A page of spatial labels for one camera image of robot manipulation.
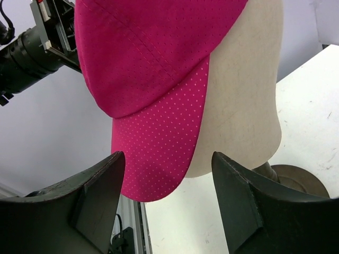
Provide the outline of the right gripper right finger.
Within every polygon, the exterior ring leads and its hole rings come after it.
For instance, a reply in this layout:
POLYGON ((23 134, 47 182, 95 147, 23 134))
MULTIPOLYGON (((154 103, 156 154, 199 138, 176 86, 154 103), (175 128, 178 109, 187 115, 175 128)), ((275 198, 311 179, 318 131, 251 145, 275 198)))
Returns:
POLYGON ((211 166, 230 253, 338 253, 338 199, 285 187, 221 152, 211 166))

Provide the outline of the magenta baseball cap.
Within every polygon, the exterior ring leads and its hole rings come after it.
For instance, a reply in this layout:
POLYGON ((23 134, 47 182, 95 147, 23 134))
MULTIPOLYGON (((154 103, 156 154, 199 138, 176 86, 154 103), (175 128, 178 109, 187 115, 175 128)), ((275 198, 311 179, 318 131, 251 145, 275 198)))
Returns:
POLYGON ((81 71, 126 158, 122 195, 162 199, 197 144, 209 61, 246 1, 77 1, 81 71))

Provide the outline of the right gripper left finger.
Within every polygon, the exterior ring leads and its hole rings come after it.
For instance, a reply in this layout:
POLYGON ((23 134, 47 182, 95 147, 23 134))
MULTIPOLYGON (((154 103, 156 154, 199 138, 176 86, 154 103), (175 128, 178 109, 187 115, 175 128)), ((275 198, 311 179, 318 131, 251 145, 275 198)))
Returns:
POLYGON ((1 253, 108 253, 124 169, 118 151, 25 197, 1 199, 1 253))

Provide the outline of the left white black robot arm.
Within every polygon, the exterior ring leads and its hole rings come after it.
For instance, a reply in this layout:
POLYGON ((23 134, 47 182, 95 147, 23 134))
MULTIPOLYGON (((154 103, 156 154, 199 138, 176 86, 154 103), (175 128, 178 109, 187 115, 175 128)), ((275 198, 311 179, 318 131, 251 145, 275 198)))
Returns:
POLYGON ((67 66, 81 71, 75 43, 75 4, 70 1, 32 1, 35 26, 18 37, 10 18, 1 11, 1 106, 14 94, 67 66))

